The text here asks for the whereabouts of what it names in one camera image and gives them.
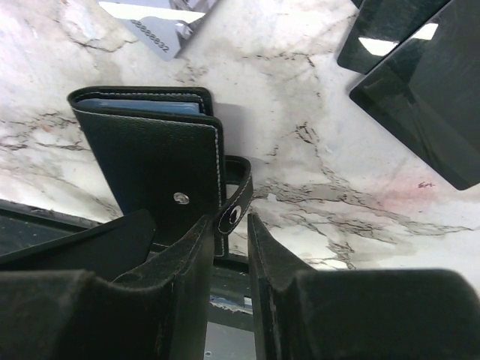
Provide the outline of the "black leather card holder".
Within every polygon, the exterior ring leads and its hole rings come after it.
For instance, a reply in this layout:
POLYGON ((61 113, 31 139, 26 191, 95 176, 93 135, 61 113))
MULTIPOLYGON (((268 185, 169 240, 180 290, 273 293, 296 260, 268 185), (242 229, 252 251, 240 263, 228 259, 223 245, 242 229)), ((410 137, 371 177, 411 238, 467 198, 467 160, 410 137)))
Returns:
POLYGON ((228 256, 229 235, 251 204, 252 170, 224 151, 208 89, 89 86, 67 100, 124 214, 148 211, 163 248, 208 216, 214 254, 228 256))

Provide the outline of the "silver grey credit card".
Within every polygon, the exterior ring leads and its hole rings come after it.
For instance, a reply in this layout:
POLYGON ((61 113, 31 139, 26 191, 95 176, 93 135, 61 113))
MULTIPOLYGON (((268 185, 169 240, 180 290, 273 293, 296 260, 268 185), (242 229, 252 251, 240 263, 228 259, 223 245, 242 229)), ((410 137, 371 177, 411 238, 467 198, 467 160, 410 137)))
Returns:
POLYGON ((182 51, 217 3, 216 0, 98 2, 111 17, 167 62, 182 51))

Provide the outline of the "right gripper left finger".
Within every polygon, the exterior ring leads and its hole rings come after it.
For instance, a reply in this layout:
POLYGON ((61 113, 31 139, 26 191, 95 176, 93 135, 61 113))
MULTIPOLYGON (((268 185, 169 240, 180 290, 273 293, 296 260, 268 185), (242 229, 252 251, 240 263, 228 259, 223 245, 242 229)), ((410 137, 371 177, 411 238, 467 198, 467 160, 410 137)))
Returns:
POLYGON ((213 253, 201 217, 126 272, 1 270, 1 357, 201 359, 213 253))

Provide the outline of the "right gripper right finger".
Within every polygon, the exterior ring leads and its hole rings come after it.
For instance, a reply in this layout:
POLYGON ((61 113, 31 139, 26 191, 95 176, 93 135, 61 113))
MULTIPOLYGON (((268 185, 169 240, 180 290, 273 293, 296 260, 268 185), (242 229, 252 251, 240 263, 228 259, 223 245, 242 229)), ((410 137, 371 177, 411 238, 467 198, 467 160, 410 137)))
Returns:
POLYGON ((443 269, 316 270, 247 218, 258 359, 477 359, 479 297, 443 269))

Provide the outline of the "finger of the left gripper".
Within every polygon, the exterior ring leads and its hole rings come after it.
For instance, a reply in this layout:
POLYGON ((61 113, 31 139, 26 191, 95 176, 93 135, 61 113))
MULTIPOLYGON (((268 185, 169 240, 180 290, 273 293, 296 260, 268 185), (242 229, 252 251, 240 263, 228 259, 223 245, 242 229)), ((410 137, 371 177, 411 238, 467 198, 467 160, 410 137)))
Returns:
POLYGON ((145 211, 1 255, 2 271, 127 272, 146 261, 155 222, 145 211))

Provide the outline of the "small black card stack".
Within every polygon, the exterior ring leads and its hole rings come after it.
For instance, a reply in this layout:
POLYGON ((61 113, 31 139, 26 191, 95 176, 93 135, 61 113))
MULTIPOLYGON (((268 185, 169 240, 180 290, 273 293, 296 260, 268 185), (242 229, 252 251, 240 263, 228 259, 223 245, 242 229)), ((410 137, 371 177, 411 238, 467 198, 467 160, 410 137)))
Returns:
POLYGON ((349 98, 458 190, 479 183, 479 3, 363 1, 349 98))

